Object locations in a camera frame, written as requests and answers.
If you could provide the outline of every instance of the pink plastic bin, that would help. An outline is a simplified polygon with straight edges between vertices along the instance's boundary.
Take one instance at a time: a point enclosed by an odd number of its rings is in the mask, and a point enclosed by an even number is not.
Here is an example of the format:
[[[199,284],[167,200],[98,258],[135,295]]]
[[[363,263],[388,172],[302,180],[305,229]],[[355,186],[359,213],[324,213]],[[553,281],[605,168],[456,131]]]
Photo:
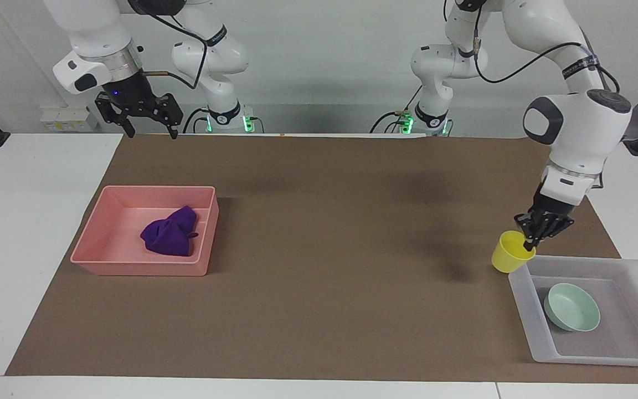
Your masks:
[[[188,205],[198,215],[190,257],[159,255],[145,248],[140,233]],[[96,275],[188,275],[208,271],[218,202],[214,187],[107,186],[71,255],[71,262]]]

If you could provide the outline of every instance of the white table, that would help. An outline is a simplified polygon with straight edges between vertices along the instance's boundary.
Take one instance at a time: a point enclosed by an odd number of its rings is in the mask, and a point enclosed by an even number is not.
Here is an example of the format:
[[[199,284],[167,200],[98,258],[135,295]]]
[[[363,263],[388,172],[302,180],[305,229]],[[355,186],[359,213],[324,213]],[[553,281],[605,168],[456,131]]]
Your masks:
[[[0,149],[0,397],[638,396],[638,386],[588,384],[3,377],[120,139],[15,134]],[[605,168],[605,189],[590,200],[622,257],[638,258],[638,158],[618,147]]]

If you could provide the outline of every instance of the robotic arm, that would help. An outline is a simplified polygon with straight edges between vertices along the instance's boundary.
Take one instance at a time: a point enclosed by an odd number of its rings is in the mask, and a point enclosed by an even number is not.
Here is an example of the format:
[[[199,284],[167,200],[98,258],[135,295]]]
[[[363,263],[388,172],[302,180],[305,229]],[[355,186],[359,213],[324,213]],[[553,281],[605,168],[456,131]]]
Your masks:
[[[547,53],[569,89],[569,94],[535,99],[523,118],[527,136],[551,147],[532,207],[514,217],[530,250],[574,223],[570,213],[622,139],[631,104],[604,88],[599,61],[562,0],[456,0],[446,25],[452,44],[424,46],[413,55],[413,71],[424,87],[412,111],[415,129],[443,128],[453,96],[445,79],[475,78],[486,69],[488,58],[477,33],[496,12],[502,13],[512,43]]]
[[[208,0],[129,0],[122,9],[155,16],[175,16],[184,28],[203,43],[182,42],[173,50],[177,68],[197,78],[208,101],[208,112],[218,129],[245,128],[243,106],[235,89],[222,74],[239,73],[248,67],[245,48],[207,7]],[[183,112],[173,94],[155,96],[132,37],[121,23],[114,0],[43,0],[56,23],[68,34],[73,51],[53,68],[61,85],[73,94],[102,86],[95,104],[107,123],[122,126],[129,137],[135,129],[129,116],[158,121],[176,138]]]

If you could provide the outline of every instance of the yellow plastic cup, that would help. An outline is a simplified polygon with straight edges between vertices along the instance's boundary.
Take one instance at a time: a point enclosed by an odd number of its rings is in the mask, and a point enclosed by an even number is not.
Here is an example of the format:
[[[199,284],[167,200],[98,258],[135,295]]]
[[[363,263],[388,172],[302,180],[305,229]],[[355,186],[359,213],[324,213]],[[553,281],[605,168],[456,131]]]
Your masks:
[[[501,273],[512,273],[536,255],[536,248],[526,250],[526,237],[521,232],[504,232],[491,255],[491,264]]]

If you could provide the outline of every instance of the light green bowl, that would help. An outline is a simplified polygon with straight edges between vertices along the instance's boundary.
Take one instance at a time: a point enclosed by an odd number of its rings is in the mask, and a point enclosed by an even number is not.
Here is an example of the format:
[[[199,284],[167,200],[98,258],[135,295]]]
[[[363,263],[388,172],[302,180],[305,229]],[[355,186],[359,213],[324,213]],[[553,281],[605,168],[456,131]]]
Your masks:
[[[592,331],[600,325],[600,308],[590,294],[577,285],[553,285],[543,301],[548,318],[565,331]]]

